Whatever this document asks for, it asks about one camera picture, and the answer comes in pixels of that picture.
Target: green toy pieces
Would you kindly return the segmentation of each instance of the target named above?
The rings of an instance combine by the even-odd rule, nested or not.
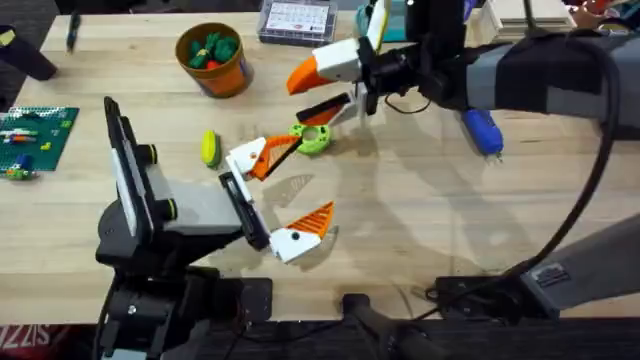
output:
[[[238,41],[231,36],[222,36],[219,32],[207,35],[204,47],[194,40],[191,43],[191,60],[189,66],[204,69],[209,60],[224,64],[231,60],[238,50]]]

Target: black cable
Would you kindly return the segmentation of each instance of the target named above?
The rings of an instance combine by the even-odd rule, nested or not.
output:
[[[387,94],[387,96],[384,97],[384,103],[387,104],[393,110],[399,112],[400,114],[404,114],[404,115],[411,115],[411,114],[421,113],[421,112],[427,110],[429,108],[429,105],[431,105],[431,100],[429,100],[427,105],[421,107],[418,110],[405,111],[405,110],[402,110],[402,109],[398,108],[397,106],[393,105],[391,102],[389,102],[389,96],[391,96],[391,94]]]
[[[120,276],[118,272],[113,275],[113,280],[111,280],[111,285],[109,285],[109,290],[107,290],[107,296],[102,304],[102,308],[100,308],[100,315],[98,316],[98,324],[96,324],[95,334],[93,335],[93,351],[91,352],[91,357],[93,360],[99,360],[101,357],[100,353],[100,337],[102,336],[102,331],[104,328],[104,322],[107,319],[107,308],[111,303],[111,298],[113,298],[113,293],[116,290],[117,283],[120,282]]]
[[[516,266],[505,271],[502,275],[497,276],[492,280],[470,287],[467,290],[448,298],[439,306],[436,306],[430,311],[427,311],[426,313],[414,318],[414,321],[423,320],[440,311],[441,309],[453,305],[458,300],[473,292],[494,286],[506,279],[521,276],[536,267],[558,247],[558,245],[562,242],[562,239],[564,239],[569,230],[571,230],[573,225],[575,225],[576,221],[593,197],[593,194],[595,193],[595,190],[600,183],[600,179],[602,179],[602,174],[604,173],[607,162],[609,160],[609,155],[611,154],[611,150],[613,148],[616,128],[618,126],[620,112],[620,71],[609,54],[604,50],[592,43],[577,41],[571,38],[570,35],[567,37],[567,46],[588,52],[591,56],[595,57],[600,64],[600,67],[602,68],[604,76],[607,80],[607,108],[605,118],[607,127],[602,134],[600,148],[598,150],[596,160],[593,164],[593,168],[591,170],[591,173],[589,174],[587,182],[584,185],[584,188],[582,189],[582,192],[580,193],[580,196],[578,197],[578,200],[576,201],[575,205],[573,206],[565,220],[562,222],[556,233],[551,237],[551,240],[549,240],[549,242],[534,257],[517,264]]]
[[[344,321],[338,321],[338,322],[334,322],[334,323],[330,323],[330,324],[326,324],[326,325],[320,325],[318,327],[316,327],[315,329],[311,329],[309,331],[307,331],[304,334],[300,334],[300,335],[296,335],[296,336],[292,336],[286,339],[258,339],[258,338],[254,338],[254,337],[250,337],[250,336],[246,336],[243,333],[236,333],[234,332],[234,334],[243,339],[243,340],[247,340],[247,341],[251,341],[257,344],[288,344],[288,343],[292,343],[298,340],[302,340],[302,339],[306,339],[312,335],[315,334],[319,334],[325,331],[329,331],[332,330],[334,328],[337,328],[338,326],[341,326],[344,323]]]
[[[243,328],[242,331],[240,331],[240,334],[238,335],[243,335],[245,332],[246,328]],[[231,353],[233,352],[233,349],[235,349],[236,344],[238,343],[238,340],[241,339],[240,336],[236,336],[235,338],[233,338],[233,341],[231,342],[231,345],[229,345],[229,348],[227,349],[227,353],[224,354],[224,357],[222,358],[222,360],[229,360],[229,358],[231,357]]]

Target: blue handle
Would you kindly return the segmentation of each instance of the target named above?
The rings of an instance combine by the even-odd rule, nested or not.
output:
[[[462,114],[462,121],[482,155],[494,155],[502,151],[502,132],[488,111],[469,110]]]

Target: black knob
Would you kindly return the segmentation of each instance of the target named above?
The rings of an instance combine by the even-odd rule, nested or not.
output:
[[[158,152],[155,145],[140,144],[136,146],[136,158],[142,161],[143,166],[158,163]]]
[[[178,206],[174,199],[156,201],[154,208],[163,221],[171,221],[178,218]]]

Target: blue object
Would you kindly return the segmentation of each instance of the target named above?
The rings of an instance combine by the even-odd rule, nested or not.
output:
[[[20,169],[30,170],[32,163],[33,163],[33,158],[31,157],[31,155],[20,154],[16,158],[16,165],[19,165]]]
[[[487,110],[469,110],[462,114],[476,148],[482,155],[500,155],[504,148],[502,132]]]

